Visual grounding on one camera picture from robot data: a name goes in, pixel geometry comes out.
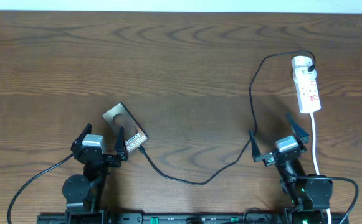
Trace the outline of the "gold Galaxy smartphone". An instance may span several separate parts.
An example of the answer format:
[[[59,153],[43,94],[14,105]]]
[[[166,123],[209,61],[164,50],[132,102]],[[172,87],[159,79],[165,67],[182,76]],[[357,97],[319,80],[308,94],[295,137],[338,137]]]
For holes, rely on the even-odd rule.
[[[123,128],[123,140],[129,154],[133,154],[149,139],[146,132],[122,102],[109,109],[102,117],[116,137],[120,133],[120,128]]]

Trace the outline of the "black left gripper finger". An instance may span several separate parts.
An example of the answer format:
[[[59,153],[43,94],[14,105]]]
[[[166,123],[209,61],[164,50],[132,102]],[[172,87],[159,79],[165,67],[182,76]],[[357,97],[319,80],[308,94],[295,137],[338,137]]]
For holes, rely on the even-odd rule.
[[[123,135],[124,135],[124,128],[121,126],[117,134],[117,140],[114,146],[114,150],[118,155],[126,155],[126,147]]]
[[[73,142],[73,146],[80,146],[82,145],[82,141],[86,137],[86,135],[92,133],[92,125],[88,123],[85,127],[85,129],[81,132],[81,134],[75,139]]]

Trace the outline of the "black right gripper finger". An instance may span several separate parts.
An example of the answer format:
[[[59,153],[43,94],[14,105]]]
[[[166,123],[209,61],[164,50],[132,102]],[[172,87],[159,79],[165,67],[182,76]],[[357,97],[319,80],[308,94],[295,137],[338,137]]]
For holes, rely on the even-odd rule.
[[[259,147],[255,140],[255,135],[253,130],[249,130],[249,136],[250,136],[250,142],[251,142],[251,148],[252,148],[252,158],[253,159],[259,159],[261,157],[261,153],[259,150]]]
[[[290,113],[287,113],[286,119],[292,129],[293,135],[295,136],[299,144],[307,144],[310,140],[309,134],[301,128],[297,122],[293,119]]]

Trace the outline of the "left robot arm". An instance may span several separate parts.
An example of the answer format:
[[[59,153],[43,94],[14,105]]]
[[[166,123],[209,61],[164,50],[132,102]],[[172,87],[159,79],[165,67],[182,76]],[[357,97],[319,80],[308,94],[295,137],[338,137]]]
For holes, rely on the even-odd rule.
[[[72,143],[70,150],[77,161],[84,165],[83,173],[69,177],[63,184],[66,199],[66,223],[111,223],[112,215],[100,206],[106,178],[111,167],[119,168],[128,160],[124,128],[120,128],[115,143],[116,154],[105,153],[103,136],[92,134],[88,123]]]

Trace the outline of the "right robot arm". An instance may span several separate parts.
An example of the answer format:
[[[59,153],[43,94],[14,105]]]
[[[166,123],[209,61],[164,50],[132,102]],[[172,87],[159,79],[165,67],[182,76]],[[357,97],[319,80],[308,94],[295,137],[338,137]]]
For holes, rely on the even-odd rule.
[[[279,212],[276,223],[326,223],[322,211],[330,207],[333,182],[324,175],[305,173],[299,157],[307,151],[309,134],[290,115],[287,120],[293,134],[276,141],[275,149],[266,154],[260,152],[254,132],[249,131],[253,160],[277,168],[281,187],[293,203]]]

